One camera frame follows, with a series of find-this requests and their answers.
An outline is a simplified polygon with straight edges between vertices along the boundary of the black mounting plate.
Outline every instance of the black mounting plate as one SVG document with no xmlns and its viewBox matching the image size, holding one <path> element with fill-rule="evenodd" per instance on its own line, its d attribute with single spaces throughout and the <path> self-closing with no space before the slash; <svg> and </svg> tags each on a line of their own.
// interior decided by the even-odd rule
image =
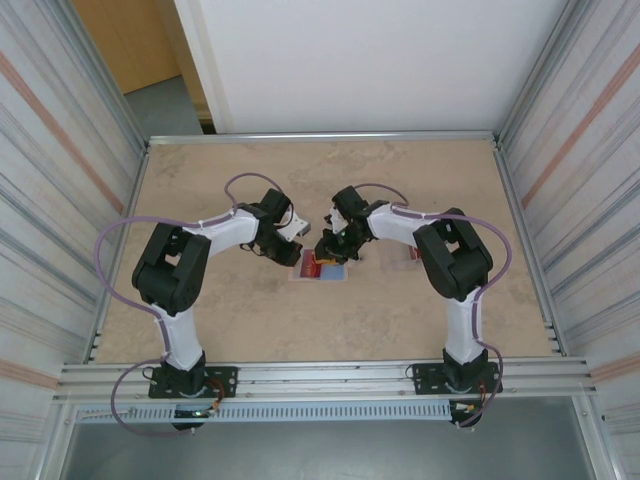
<svg viewBox="0 0 640 480">
<path fill-rule="evenodd" d="M 224 398 L 236 396 L 238 386 L 238 367 L 205 367 L 205 386 L 202 393 L 194 397 L 185 397 L 176 390 L 166 391 L 160 387 L 165 384 L 162 376 L 162 367 L 153 369 L 149 385 L 149 398 L 218 398 L 218 393 L 207 385 L 208 378 L 215 378 L 224 386 Z"/>
<path fill-rule="evenodd" d="M 460 394 L 480 394 L 480 384 L 484 382 L 487 394 L 490 394 L 498 381 L 498 364 L 489 362 L 483 371 L 478 375 L 477 381 L 468 389 L 458 391 L 452 388 L 447 382 L 444 373 L 444 363 L 414 363 L 411 365 L 413 386 L 416 395 L 442 395 L 450 393 Z"/>
</svg>

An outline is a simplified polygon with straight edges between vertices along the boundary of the white wall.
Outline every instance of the white wall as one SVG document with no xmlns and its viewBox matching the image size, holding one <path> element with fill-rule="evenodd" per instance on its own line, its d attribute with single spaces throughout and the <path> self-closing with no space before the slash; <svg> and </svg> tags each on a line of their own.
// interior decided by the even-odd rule
<svg viewBox="0 0 640 480">
<path fill-rule="evenodd" d="M 500 125 L 565 0 L 176 0 L 220 133 Z"/>
</svg>

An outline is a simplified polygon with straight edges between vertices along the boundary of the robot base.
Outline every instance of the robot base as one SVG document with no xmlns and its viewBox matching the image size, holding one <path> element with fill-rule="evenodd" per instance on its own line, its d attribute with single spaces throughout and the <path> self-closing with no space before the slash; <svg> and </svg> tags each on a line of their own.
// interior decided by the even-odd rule
<svg viewBox="0 0 640 480">
<path fill-rule="evenodd" d="M 163 362 L 153 369 L 149 398 L 219 398 L 236 396 L 238 367 L 207 367 L 204 353 L 191 370 L 179 370 Z"/>
<path fill-rule="evenodd" d="M 445 351 L 443 363 L 415 363 L 411 365 L 416 395 L 450 393 L 479 395 L 484 389 L 490 393 L 498 382 L 498 364 L 488 361 L 486 350 L 475 360 L 458 364 Z"/>
</svg>

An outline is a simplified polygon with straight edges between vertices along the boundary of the wooden door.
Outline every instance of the wooden door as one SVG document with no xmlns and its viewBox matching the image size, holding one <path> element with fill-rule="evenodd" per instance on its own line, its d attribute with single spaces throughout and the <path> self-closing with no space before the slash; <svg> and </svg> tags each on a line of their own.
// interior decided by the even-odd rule
<svg viewBox="0 0 640 480">
<path fill-rule="evenodd" d="M 122 93 L 180 75 L 154 0 L 73 0 Z"/>
</svg>

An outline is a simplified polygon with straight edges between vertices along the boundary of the metal rail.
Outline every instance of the metal rail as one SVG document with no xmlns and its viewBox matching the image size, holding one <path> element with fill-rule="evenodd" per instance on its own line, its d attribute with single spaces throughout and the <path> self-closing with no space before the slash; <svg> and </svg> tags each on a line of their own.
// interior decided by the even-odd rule
<svg viewBox="0 0 640 480">
<path fill-rule="evenodd" d="M 240 369 L 236 397 L 227 401 L 415 399 L 413 381 L 405 376 L 407 367 L 413 363 L 439 361 L 441 360 L 236 364 Z M 108 404 L 114 382 L 127 367 L 128 365 L 66 366 L 54 395 L 54 403 Z M 585 360 L 576 357 L 507 358 L 503 385 L 504 392 L 500 397 L 595 394 Z M 148 389 L 149 381 L 142 376 L 142 370 L 137 370 L 121 384 L 118 401 L 168 402 L 149 399 Z M 461 395 L 421 398 L 455 399 L 461 398 Z M 202 403 L 202 399 L 185 398 L 180 403 Z"/>
</svg>

